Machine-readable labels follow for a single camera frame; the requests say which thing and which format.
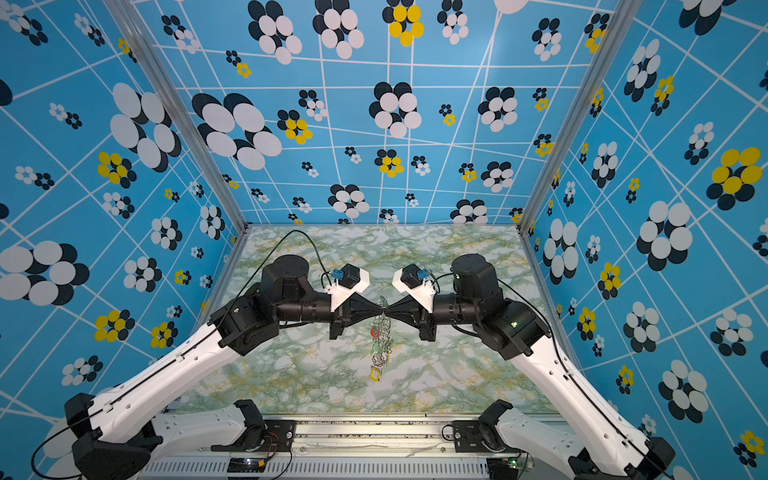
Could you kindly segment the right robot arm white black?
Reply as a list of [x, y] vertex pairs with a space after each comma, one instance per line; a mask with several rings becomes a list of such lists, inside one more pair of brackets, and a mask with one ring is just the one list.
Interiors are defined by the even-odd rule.
[[508, 286], [483, 256], [465, 254], [451, 264], [453, 290], [435, 290], [428, 271], [409, 264], [393, 275], [403, 299], [385, 314], [432, 341], [440, 325], [467, 324], [484, 345], [509, 361], [556, 407], [571, 430], [535, 421], [503, 400], [480, 417], [493, 450], [521, 450], [571, 479], [657, 479], [676, 453], [622, 418], [577, 370], [541, 314], [525, 299], [505, 296]]

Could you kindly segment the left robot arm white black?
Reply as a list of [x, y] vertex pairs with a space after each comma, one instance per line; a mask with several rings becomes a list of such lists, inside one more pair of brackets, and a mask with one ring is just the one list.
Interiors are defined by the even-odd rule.
[[370, 284], [367, 271], [347, 264], [322, 291], [310, 285], [308, 271], [301, 256], [278, 257], [262, 269], [259, 282], [143, 372], [96, 396], [68, 400], [65, 415], [75, 436], [71, 454], [80, 476], [129, 479], [163, 456], [263, 446], [267, 425], [251, 400], [191, 415], [163, 410], [209, 374], [276, 338], [282, 326], [322, 323], [336, 339], [345, 328], [380, 313], [380, 306], [362, 295]]

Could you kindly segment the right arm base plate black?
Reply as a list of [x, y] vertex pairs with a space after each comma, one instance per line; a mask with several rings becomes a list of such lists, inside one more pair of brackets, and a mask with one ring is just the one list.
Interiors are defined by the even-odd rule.
[[494, 429], [479, 420], [456, 420], [451, 423], [454, 449], [457, 453], [519, 455], [523, 450], [506, 445]]

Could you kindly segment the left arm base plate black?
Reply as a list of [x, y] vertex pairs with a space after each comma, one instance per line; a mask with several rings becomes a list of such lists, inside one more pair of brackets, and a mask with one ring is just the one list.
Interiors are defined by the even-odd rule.
[[248, 427], [236, 440], [225, 445], [212, 445], [214, 452], [288, 452], [292, 447], [298, 423], [295, 420], [264, 421], [262, 426]]

